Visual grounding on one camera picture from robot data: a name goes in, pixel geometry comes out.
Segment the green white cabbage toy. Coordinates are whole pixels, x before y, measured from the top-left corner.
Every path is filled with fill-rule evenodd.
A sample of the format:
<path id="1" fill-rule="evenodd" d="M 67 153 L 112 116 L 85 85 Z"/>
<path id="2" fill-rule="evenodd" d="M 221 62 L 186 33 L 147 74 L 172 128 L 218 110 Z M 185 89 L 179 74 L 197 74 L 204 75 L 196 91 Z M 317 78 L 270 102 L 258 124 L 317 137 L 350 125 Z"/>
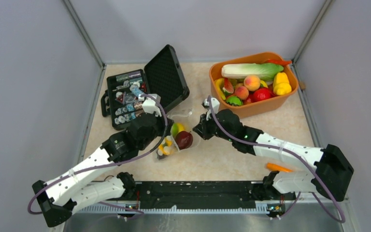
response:
<path id="1" fill-rule="evenodd" d="M 277 73 L 280 73 L 283 70 L 283 66 L 273 63 L 226 64 L 221 69 L 221 75 L 226 78 L 234 79 L 241 79 L 250 75 L 256 75 L 261 80 L 272 81 Z"/>

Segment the dark purple fruit toy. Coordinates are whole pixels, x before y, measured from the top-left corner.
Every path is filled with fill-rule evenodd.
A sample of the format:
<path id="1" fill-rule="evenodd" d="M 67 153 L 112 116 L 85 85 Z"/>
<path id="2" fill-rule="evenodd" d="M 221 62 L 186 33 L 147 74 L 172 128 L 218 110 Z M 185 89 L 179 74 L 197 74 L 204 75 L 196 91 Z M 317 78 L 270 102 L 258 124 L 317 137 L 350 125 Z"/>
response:
<path id="1" fill-rule="evenodd" d="M 193 141 L 193 135 L 187 131 L 179 132 L 175 137 L 175 142 L 180 150 L 190 148 Z"/>

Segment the clear dotted zip bag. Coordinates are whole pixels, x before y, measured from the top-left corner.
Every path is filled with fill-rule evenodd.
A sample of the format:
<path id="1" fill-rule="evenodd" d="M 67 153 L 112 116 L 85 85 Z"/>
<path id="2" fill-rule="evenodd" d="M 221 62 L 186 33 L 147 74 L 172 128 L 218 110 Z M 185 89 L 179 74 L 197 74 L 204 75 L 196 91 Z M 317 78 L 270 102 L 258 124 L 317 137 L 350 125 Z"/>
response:
<path id="1" fill-rule="evenodd" d="M 168 114 L 172 125 L 169 130 L 170 134 L 164 138 L 156 150 L 158 160 L 197 148 L 201 143 L 201 138 L 193 131 L 198 122 L 195 116 L 192 109 L 178 110 Z"/>

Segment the black open case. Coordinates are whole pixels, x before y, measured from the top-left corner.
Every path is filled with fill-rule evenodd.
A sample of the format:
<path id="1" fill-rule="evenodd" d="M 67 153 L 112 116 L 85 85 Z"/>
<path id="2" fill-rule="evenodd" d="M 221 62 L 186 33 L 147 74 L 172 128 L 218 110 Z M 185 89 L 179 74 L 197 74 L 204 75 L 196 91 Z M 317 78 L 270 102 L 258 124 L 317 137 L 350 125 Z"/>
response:
<path id="1" fill-rule="evenodd" d="M 173 46 L 165 45 L 142 69 L 112 75 L 100 99 L 101 114 L 111 117 L 115 130 L 125 129 L 143 112 L 138 96 L 157 94 L 165 112 L 183 102 L 190 93 Z"/>

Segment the yellow banana toy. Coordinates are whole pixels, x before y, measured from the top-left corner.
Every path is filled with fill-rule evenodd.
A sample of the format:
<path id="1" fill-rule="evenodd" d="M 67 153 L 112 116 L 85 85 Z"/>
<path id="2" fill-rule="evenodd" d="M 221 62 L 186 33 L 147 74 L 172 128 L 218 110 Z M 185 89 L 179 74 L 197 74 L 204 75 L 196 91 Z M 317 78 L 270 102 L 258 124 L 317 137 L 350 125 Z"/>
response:
<path id="1" fill-rule="evenodd" d="M 181 124 L 181 123 L 177 123 L 177 129 L 178 129 L 178 132 L 185 131 L 185 127 L 184 127 L 184 125 Z"/>

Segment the green apple toy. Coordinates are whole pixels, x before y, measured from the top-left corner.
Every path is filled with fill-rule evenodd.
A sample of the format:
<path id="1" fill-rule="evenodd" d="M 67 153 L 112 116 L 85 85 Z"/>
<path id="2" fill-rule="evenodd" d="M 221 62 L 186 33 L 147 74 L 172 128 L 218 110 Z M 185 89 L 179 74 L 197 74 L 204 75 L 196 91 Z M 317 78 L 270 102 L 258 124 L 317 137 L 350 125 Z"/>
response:
<path id="1" fill-rule="evenodd" d="M 179 132 L 179 129 L 180 129 L 180 126 L 179 126 L 178 123 L 174 123 L 174 124 L 172 125 L 172 127 L 171 127 L 171 136 L 172 136 L 173 138 L 176 137 L 176 135 L 177 135 L 178 132 Z"/>

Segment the orange carrot toy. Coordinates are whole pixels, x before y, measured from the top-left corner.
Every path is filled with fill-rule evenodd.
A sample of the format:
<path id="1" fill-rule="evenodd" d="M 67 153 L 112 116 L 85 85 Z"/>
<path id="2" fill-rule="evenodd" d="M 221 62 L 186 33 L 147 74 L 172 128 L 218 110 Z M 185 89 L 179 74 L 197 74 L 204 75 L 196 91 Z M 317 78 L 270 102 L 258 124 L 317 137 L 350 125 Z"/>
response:
<path id="1" fill-rule="evenodd" d="M 279 172 L 285 172 L 285 173 L 293 172 L 291 169 L 282 167 L 282 166 L 274 164 L 274 163 L 269 163 L 269 162 L 266 164 L 266 168 L 268 170 L 272 171 L 272 172 L 273 171 L 279 171 Z"/>

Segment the red apple toy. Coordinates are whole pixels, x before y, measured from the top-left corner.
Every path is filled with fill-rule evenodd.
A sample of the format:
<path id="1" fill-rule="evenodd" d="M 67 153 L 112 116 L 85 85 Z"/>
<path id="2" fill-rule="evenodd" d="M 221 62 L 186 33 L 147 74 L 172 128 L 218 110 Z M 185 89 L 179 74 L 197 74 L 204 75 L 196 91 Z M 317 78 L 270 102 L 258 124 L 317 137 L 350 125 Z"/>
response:
<path id="1" fill-rule="evenodd" d="M 272 97 L 272 92 L 268 88 L 260 88 L 253 93 L 254 102 L 267 100 Z"/>

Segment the yellow pear toy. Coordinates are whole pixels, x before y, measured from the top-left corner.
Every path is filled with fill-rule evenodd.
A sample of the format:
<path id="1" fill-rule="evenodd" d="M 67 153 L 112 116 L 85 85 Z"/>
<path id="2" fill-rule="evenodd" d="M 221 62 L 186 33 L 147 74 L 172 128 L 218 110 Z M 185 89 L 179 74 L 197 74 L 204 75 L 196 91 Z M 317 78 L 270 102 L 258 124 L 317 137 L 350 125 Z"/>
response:
<path id="1" fill-rule="evenodd" d="M 291 93 L 292 87 L 285 72 L 276 74 L 273 80 L 273 92 L 277 96 L 282 96 Z"/>

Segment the peach toy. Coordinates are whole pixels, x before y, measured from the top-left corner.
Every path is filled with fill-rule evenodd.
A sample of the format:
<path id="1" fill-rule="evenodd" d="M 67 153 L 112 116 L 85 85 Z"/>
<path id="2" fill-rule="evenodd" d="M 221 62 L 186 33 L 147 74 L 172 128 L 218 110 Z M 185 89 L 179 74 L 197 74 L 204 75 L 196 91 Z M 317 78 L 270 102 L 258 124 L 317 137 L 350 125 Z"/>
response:
<path id="1" fill-rule="evenodd" d="M 234 91 L 234 95 L 241 100 L 246 100 L 249 96 L 249 90 L 245 86 L 238 86 Z"/>
<path id="2" fill-rule="evenodd" d="M 260 78 L 256 75 L 245 77 L 243 84 L 249 91 L 256 91 L 261 87 Z"/>

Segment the yellow bell pepper toy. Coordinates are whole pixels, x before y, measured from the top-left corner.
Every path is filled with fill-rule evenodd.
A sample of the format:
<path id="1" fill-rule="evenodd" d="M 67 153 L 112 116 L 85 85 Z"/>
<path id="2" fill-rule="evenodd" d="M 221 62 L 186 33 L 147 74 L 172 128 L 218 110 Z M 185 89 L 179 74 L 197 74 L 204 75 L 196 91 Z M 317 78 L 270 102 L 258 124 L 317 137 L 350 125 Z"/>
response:
<path id="1" fill-rule="evenodd" d="M 158 146 L 157 154 L 159 157 L 171 155 L 173 152 L 172 138 L 167 136 L 164 141 Z"/>

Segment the orange plastic basket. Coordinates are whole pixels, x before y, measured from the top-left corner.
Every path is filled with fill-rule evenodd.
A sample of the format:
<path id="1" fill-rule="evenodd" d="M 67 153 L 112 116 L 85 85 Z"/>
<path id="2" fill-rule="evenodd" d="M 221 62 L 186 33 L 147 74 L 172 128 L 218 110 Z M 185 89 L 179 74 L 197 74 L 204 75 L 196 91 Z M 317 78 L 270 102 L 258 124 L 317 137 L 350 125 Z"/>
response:
<path id="1" fill-rule="evenodd" d="M 219 90 L 215 87 L 215 80 L 222 77 L 221 69 L 226 64 L 238 64 L 238 63 L 263 63 L 268 59 L 272 60 L 282 60 L 283 58 L 274 52 L 262 52 L 254 55 L 249 55 L 245 57 L 235 58 L 231 60 L 222 61 L 214 64 L 209 71 L 209 77 L 211 80 L 211 95 L 218 99 L 220 102 L 219 109 L 230 109 L 234 114 L 238 115 L 239 118 L 246 118 L 253 115 L 262 114 L 268 111 L 276 110 L 281 107 L 285 101 L 299 89 L 299 82 L 297 77 L 293 74 L 291 68 L 286 65 L 284 66 L 284 72 L 290 81 L 292 91 L 283 96 L 272 97 L 267 100 L 254 102 L 243 106 L 231 106 L 227 104 L 221 97 Z"/>

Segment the red chili toy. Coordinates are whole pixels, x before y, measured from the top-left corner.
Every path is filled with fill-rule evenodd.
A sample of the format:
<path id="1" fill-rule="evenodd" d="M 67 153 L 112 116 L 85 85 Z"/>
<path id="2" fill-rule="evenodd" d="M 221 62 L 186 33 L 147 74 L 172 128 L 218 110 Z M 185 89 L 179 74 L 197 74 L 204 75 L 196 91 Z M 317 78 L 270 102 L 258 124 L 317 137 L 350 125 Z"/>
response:
<path id="1" fill-rule="evenodd" d="M 268 59 L 265 61 L 265 63 L 272 63 L 276 65 L 281 65 L 281 66 L 287 66 L 292 63 L 291 60 L 276 60 L 276 59 Z"/>

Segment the green watermelon ball toy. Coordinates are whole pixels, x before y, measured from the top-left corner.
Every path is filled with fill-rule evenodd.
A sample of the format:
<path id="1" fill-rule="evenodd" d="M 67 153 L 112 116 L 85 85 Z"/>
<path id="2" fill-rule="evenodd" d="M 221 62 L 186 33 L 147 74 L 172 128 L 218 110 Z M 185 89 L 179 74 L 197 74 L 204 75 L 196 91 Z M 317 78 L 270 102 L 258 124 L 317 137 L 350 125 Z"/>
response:
<path id="1" fill-rule="evenodd" d="M 229 96 L 225 100 L 226 104 L 231 105 L 231 106 L 242 106 L 243 101 L 238 98 L 237 96 Z"/>

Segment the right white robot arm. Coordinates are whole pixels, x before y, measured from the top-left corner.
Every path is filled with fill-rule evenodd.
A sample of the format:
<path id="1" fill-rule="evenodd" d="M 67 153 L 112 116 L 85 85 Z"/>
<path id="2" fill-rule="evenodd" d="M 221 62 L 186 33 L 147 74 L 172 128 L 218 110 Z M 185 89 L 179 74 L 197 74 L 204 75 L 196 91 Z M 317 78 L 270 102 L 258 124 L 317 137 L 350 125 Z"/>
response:
<path id="1" fill-rule="evenodd" d="M 207 112 L 193 128 L 202 139 L 222 138 L 241 153 L 276 159 L 299 168 L 292 172 L 270 172 L 254 187 L 254 197 L 258 200 L 299 192 L 317 192 L 338 202 L 345 199 L 354 168 L 337 146 L 297 145 L 245 126 L 231 110 L 220 110 L 214 97 L 206 98 L 202 106 Z"/>

